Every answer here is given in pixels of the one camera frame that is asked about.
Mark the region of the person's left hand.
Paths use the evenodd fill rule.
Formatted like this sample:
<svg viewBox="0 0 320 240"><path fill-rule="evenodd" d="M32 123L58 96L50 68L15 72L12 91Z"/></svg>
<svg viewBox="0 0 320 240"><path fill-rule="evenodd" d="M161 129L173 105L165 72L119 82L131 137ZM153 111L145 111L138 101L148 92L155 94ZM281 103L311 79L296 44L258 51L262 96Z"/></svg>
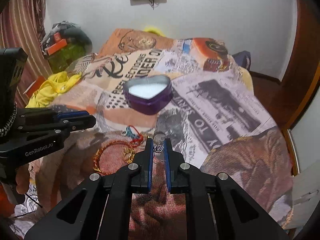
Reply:
<svg viewBox="0 0 320 240"><path fill-rule="evenodd" d="M19 194L27 193L30 184L29 164L18 168L16 174L16 191Z"/></svg>

